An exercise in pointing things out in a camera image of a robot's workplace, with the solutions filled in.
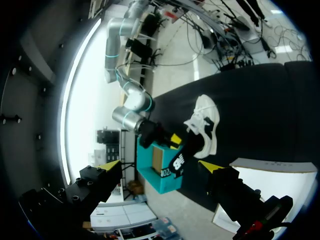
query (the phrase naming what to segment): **white cabinet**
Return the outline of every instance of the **white cabinet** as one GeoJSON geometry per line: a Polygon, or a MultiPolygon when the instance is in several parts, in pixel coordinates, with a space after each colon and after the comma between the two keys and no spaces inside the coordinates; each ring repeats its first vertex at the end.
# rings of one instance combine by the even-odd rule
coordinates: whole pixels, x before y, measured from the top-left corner
{"type": "Polygon", "coordinates": [[[90,215],[91,227],[95,231],[115,229],[151,222],[157,216],[145,202],[124,206],[97,207],[90,215]]]}
{"type": "Polygon", "coordinates": [[[97,207],[92,213],[91,216],[116,216],[116,215],[125,215],[125,210],[122,206],[110,206],[110,207],[97,207]]]}
{"type": "Polygon", "coordinates": [[[93,228],[119,228],[130,225],[127,215],[115,216],[92,216],[91,226],[93,228]]]}
{"type": "Polygon", "coordinates": [[[150,210],[148,205],[145,202],[130,204],[123,206],[126,214],[138,213],[146,210],[150,210]]]}
{"type": "Polygon", "coordinates": [[[131,225],[151,222],[157,219],[157,216],[150,209],[127,214],[127,217],[131,225]]]}

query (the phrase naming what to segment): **shoe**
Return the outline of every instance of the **shoe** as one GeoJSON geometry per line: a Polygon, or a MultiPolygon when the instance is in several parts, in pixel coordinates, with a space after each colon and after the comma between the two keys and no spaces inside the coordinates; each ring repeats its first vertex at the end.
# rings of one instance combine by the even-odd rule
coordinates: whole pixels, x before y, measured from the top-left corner
{"type": "Polygon", "coordinates": [[[260,26],[260,22],[258,24],[254,24],[254,29],[257,33],[261,33],[261,26],[260,26]]]}
{"type": "Polygon", "coordinates": [[[268,28],[272,29],[272,24],[266,20],[266,19],[261,19],[262,20],[262,23],[264,23],[268,28]]]}
{"type": "Polygon", "coordinates": [[[206,158],[208,155],[217,153],[216,129],[220,121],[220,115],[215,102],[207,95],[197,98],[191,118],[184,122],[195,134],[201,134],[204,139],[203,148],[194,157],[197,159],[206,158]]]}

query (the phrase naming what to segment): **light strip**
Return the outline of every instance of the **light strip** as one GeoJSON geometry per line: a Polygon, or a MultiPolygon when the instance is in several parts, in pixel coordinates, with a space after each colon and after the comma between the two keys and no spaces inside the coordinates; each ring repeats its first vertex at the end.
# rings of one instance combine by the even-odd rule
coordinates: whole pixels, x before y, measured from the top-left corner
{"type": "Polygon", "coordinates": [[[199,76],[199,65],[198,65],[198,58],[197,58],[197,54],[194,54],[193,55],[193,77],[194,77],[194,81],[197,81],[200,79],[200,76],[199,76]]]}
{"type": "Polygon", "coordinates": [[[290,45],[276,46],[274,50],[276,54],[290,53],[293,51],[290,45]]]}
{"type": "Polygon", "coordinates": [[[74,76],[75,76],[77,67],[79,65],[80,59],[89,43],[89,40],[91,39],[91,37],[93,36],[93,34],[95,33],[95,31],[97,30],[100,24],[101,24],[101,18],[95,23],[95,25],[90,30],[89,34],[85,37],[83,43],[81,44],[81,47],[74,58],[70,75],[68,77],[65,90],[64,90],[62,109],[61,109],[61,119],[60,119],[60,149],[61,149],[62,166],[63,166],[63,171],[64,171],[65,180],[67,184],[69,184],[71,181],[69,169],[68,169],[68,163],[67,163],[67,153],[66,153],[66,143],[65,143],[67,103],[69,99],[71,85],[74,80],[74,76]]]}

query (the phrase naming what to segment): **floor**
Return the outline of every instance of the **floor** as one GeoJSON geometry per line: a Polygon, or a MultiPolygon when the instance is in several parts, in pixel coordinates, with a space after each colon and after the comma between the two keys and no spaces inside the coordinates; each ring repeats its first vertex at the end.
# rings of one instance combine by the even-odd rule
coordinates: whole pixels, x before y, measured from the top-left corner
{"type": "MultiPolygon", "coordinates": [[[[300,39],[300,36],[298,38],[298,31],[290,20],[269,0],[257,1],[263,14],[273,25],[273,28],[263,28],[263,37],[270,47],[278,47],[276,48],[277,57],[275,59],[270,58],[270,62],[284,64],[289,61],[310,60],[307,47],[304,46],[303,37],[302,39],[300,39]],[[285,37],[280,38],[282,30],[284,30],[285,37]]],[[[205,2],[208,3],[204,5],[206,10],[217,9],[216,6],[211,5],[211,1],[206,0],[205,2]]],[[[249,16],[240,8],[236,0],[225,0],[225,2],[237,16],[242,15],[250,21],[249,16]]],[[[213,0],[213,3],[217,4],[222,10],[226,9],[219,0],[213,0]]],[[[188,33],[191,46],[193,49],[199,50],[201,47],[200,39],[196,40],[197,36],[190,27],[188,33]]],[[[176,65],[189,62],[195,58],[197,53],[189,46],[186,36],[187,27],[182,20],[178,20],[174,24],[167,21],[167,25],[160,29],[157,36],[156,47],[161,48],[163,53],[163,56],[158,58],[158,63],[176,65]]],[[[153,72],[147,74],[144,84],[152,96],[157,97],[217,72],[215,65],[209,64],[199,56],[193,62],[180,66],[158,66],[153,72]]],[[[143,179],[141,181],[145,182],[148,205],[158,217],[169,217],[185,240],[232,239],[233,234],[212,223],[214,216],[212,211],[203,208],[177,191],[158,194],[148,182],[143,179]]]]}
{"type": "MultiPolygon", "coordinates": [[[[270,58],[270,62],[284,64],[285,62],[296,61],[297,59],[310,59],[307,47],[304,46],[305,42],[298,38],[298,31],[285,14],[270,0],[257,1],[266,19],[273,25],[273,28],[263,28],[263,37],[270,47],[278,47],[276,59],[270,58]],[[279,35],[282,31],[284,31],[284,37],[280,38],[279,35]],[[302,51],[303,56],[300,54],[302,46],[304,46],[302,51]]],[[[208,11],[218,8],[228,11],[227,8],[222,5],[221,1],[213,0],[212,2],[217,4],[217,6],[213,5],[209,0],[206,0],[203,7],[208,11]]],[[[225,0],[225,3],[233,10],[235,15],[244,16],[249,23],[252,23],[249,16],[240,8],[236,0],[225,0]]],[[[192,14],[192,19],[197,24],[202,24],[194,14],[192,14]]],[[[171,21],[166,21],[165,28],[160,28],[160,32],[158,36],[156,36],[157,42],[155,47],[161,48],[161,53],[163,54],[163,56],[157,59],[158,64],[183,64],[197,57],[197,53],[189,46],[187,31],[190,45],[195,51],[198,51],[201,48],[201,40],[191,27],[187,29],[187,24],[180,19],[174,24],[171,24],[171,21]]],[[[153,72],[148,73],[145,86],[153,97],[157,97],[172,89],[217,72],[217,67],[205,61],[200,55],[188,64],[180,66],[158,66],[153,72]]]]}

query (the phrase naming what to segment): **robotic arm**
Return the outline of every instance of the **robotic arm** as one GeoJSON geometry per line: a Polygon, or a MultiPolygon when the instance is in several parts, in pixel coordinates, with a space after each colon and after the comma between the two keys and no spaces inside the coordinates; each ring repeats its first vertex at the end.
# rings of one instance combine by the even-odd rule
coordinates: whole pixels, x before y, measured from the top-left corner
{"type": "Polygon", "coordinates": [[[122,69],[117,68],[120,52],[120,36],[134,36],[140,24],[140,18],[148,8],[149,0],[133,1],[124,14],[124,18],[112,18],[108,25],[108,38],[105,50],[105,73],[107,83],[118,81],[127,99],[123,106],[118,106],[112,118],[130,132],[140,135],[140,145],[149,147],[156,141],[160,145],[177,147],[171,141],[172,134],[165,132],[159,123],[154,123],[142,116],[141,112],[150,112],[154,103],[150,94],[142,89],[122,69]]]}

